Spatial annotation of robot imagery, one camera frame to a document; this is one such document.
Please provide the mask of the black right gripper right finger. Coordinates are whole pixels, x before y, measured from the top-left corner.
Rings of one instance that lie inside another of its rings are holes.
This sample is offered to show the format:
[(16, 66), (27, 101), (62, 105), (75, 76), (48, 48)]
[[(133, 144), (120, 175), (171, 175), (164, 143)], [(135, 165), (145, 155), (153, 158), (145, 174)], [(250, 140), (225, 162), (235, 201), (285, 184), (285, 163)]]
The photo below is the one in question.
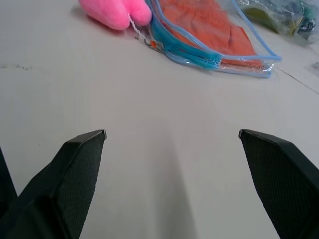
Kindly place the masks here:
[(319, 239), (319, 169), (287, 140), (249, 129), (239, 139), (280, 239)]

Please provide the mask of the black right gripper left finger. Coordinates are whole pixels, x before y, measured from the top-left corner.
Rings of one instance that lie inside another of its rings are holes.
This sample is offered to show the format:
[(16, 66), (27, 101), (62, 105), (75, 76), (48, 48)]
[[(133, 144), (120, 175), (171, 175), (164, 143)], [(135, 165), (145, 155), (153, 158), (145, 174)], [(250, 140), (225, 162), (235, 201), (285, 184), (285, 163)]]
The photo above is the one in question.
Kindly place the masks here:
[(79, 239), (106, 138), (100, 129), (65, 142), (20, 194), (0, 148), (0, 239)]

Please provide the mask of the clear bag of green items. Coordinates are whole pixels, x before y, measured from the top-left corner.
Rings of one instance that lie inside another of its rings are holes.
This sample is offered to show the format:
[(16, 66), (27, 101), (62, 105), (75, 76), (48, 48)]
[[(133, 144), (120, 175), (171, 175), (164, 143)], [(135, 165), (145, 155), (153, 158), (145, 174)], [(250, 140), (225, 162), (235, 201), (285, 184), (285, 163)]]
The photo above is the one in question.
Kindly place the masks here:
[(302, 45), (319, 41), (319, 0), (236, 0), (251, 21)]

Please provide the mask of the pink plush zipper charm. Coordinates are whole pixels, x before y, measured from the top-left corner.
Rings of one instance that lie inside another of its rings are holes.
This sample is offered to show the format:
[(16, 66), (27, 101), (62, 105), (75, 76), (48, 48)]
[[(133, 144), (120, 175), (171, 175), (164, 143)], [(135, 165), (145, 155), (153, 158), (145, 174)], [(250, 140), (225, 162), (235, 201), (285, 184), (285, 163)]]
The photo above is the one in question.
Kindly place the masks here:
[(91, 18), (113, 30), (125, 30), (130, 20), (137, 25), (148, 25), (152, 12), (145, 0), (78, 0)]

